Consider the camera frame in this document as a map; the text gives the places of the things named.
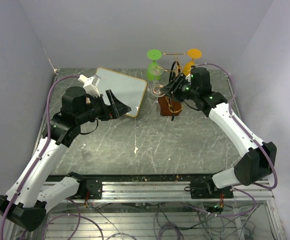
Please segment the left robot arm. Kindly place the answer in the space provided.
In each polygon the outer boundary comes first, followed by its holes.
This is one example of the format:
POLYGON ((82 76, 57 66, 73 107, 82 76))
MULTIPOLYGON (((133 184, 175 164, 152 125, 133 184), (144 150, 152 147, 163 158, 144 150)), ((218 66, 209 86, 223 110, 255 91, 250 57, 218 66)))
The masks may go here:
POLYGON ((80 199, 87 193, 87 180, 78 173, 68 173, 60 182, 42 190, 53 166, 62 158, 87 122, 118 119, 131 108, 106 90, 91 96, 82 87, 70 87, 62 96, 60 112, 55 114, 43 131, 36 153, 15 184, 0 195, 0 214, 14 224, 32 232, 46 214, 66 198, 80 199))

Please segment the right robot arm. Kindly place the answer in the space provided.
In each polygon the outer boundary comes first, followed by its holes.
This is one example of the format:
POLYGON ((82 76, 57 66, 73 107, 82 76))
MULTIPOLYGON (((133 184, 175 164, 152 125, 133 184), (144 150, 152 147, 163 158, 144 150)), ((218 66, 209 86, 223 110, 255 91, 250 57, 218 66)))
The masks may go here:
POLYGON ((273 142, 264 142, 237 117, 231 102, 220 93, 213 91, 210 73, 203 66, 192 66, 188 75, 178 74, 160 91, 168 98, 183 103, 191 100, 196 110, 216 123, 236 147, 241 159, 232 168, 215 173, 211 182, 205 185, 205 192, 216 198, 223 188, 251 184, 274 176, 274 184, 266 189, 272 190, 278 185, 275 170, 277 147, 273 142))

